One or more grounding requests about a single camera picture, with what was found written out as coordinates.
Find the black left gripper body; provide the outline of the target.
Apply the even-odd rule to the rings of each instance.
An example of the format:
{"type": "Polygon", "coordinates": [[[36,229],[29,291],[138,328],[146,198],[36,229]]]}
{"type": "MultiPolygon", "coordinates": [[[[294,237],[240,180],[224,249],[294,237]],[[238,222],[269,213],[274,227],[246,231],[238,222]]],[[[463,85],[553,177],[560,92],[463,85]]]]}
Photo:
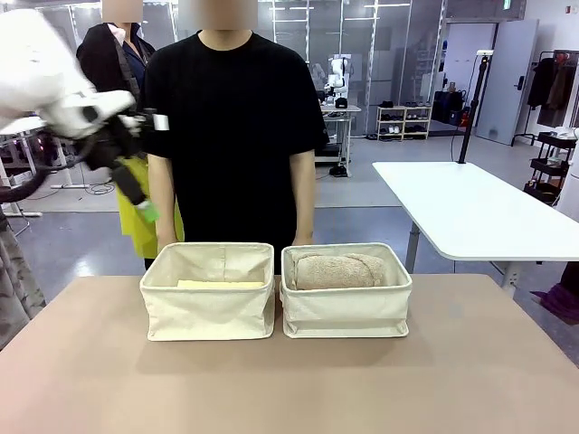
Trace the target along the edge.
{"type": "Polygon", "coordinates": [[[146,116],[115,116],[105,122],[103,129],[91,136],[94,147],[88,155],[88,168],[111,168],[118,159],[140,158],[144,134],[149,131],[146,116]]]}

